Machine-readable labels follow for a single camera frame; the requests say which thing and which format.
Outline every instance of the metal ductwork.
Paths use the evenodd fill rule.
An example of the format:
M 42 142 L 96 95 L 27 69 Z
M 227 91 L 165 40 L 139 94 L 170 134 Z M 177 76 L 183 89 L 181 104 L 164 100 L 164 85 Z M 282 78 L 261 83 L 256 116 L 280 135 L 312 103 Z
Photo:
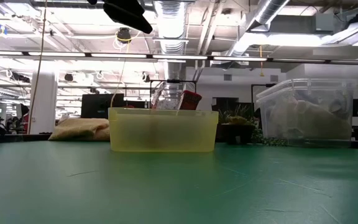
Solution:
M 266 26 L 266 31 L 268 31 L 270 22 L 289 1 L 290 0 L 261 0 L 257 9 L 246 15 L 246 23 L 244 24 L 246 32 L 232 45 L 226 55 L 233 57 L 243 55 L 249 45 L 252 44 L 250 40 L 252 40 L 253 34 L 248 31 L 260 26 Z
M 187 2 L 155 1 L 154 8 L 158 15 L 158 35 L 161 40 L 163 54 L 180 55 L 185 53 L 185 43 L 172 39 L 185 37 L 185 21 Z M 184 80 L 186 77 L 186 63 L 164 62 L 165 79 Z M 168 94 L 177 92 L 177 85 L 168 85 Z

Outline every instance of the translucent plastic container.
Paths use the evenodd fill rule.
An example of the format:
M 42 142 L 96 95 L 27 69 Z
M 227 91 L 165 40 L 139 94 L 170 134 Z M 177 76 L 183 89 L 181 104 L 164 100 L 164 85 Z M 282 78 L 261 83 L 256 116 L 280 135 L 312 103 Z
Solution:
M 297 146 L 348 145 L 356 85 L 350 79 L 299 78 L 259 93 L 264 137 Z
M 110 143 L 122 152 L 210 152 L 218 112 L 110 108 Z

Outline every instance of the white pillar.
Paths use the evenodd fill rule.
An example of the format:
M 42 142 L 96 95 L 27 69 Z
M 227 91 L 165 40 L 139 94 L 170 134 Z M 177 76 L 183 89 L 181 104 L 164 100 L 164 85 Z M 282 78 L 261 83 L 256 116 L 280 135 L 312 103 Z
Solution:
M 42 62 L 34 101 L 33 99 L 35 82 L 37 80 L 37 72 L 38 70 L 35 69 L 32 75 L 31 104 L 34 104 L 34 106 L 32 117 L 29 118 L 29 122 L 31 122 L 31 129 L 29 134 L 53 132 L 55 127 L 59 71 L 54 70 L 53 66 L 49 66 L 47 62 Z

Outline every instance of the red object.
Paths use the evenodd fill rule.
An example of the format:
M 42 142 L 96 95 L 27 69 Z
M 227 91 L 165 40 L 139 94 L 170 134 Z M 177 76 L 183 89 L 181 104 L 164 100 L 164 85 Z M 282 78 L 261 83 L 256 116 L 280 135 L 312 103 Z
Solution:
M 185 90 L 181 94 L 181 104 L 179 110 L 196 110 L 198 102 L 203 97 L 192 91 Z
M 24 123 L 24 132 L 27 133 L 27 130 L 29 129 L 29 114 L 23 115 L 23 123 Z

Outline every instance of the green table surface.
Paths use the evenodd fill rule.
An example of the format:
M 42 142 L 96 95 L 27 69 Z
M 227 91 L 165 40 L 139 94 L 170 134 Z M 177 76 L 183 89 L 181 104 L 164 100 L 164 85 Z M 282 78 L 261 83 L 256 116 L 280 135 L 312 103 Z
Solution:
M 0 223 L 358 224 L 358 150 L 4 143 Z

